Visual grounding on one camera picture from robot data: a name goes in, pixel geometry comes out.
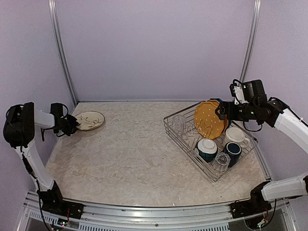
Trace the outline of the blue dotted plate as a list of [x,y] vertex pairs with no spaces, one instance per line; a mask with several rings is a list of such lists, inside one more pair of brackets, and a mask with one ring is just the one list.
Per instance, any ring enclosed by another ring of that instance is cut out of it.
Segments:
[[[210,98],[210,100],[216,100],[219,103],[223,102],[223,100],[221,98]],[[224,131],[226,131],[232,124],[231,120],[225,120],[225,126],[224,126]]]

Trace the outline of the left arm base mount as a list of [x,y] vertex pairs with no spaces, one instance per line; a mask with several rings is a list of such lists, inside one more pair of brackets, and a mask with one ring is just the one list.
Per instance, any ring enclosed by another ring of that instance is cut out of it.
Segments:
[[81,203],[61,200],[45,200],[42,199],[42,210],[67,218],[81,219],[84,205]]

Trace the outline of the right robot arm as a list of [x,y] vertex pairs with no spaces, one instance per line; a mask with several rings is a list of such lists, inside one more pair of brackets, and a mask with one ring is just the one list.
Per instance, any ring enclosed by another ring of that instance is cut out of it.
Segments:
[[[268,124],[280,135],[271,138],[277,141],[269,147],[280,162],[295,157],[296,152],[308,152],[308,124],[291,107],[277,97],[268,98],[260,79],[241,82],[234,79],[230,84],[233,101],[222,101],[215,110],[223,119],[241,121],[254,120],[258,125]],[[230,205],[234,218],[245,217],[271,210],[271,202],[284,198],[297,198],[308,194],[308,174],[276,181],[265,181],[250,192],[250,198]]]

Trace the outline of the yellow dotted plate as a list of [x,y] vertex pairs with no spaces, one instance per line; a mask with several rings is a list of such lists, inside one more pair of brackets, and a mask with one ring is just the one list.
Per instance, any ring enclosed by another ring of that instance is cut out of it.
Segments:
[[229,126],[226,116],[224,119],[220,119],[215,113],[219,103],[218,100],[207,100],[201,102],[195,109],[195,127],[198,133],[206,139],[214,140],[218,138]]

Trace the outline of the cream bird pattern plate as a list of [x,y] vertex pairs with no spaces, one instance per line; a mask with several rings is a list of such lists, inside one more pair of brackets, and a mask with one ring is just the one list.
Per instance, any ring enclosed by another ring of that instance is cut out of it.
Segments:
[[79,125],[77,128],[81,131],[89,131],[103,125],[105,116],[97,111],[85,111],[75,115]]

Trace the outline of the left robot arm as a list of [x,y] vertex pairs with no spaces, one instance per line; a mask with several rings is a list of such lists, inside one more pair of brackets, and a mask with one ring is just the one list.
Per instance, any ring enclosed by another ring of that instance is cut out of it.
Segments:
[[40,127],[43,141],[46,130],[53,130],[57,137],[71,136],[80,124],[68,111],[64,113],[64,109],[67,109],[66,105],[52,103],[50,112],[46,113],[36,109],[33,102],[17,104],[6,112],[3,128],[4,139],[22,159],[43,204],[48,204],[57,214],[67,210],[67,202],[63,199],[57,183],[47,173],[38,154],[35,127]]

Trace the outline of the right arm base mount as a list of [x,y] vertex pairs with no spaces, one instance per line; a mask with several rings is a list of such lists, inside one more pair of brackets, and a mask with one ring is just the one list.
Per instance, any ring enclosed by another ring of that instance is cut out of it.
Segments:
[[230,204],[232,218],[242,218],[271,210],[267,201],[253,202],[252,200],[235,201]]

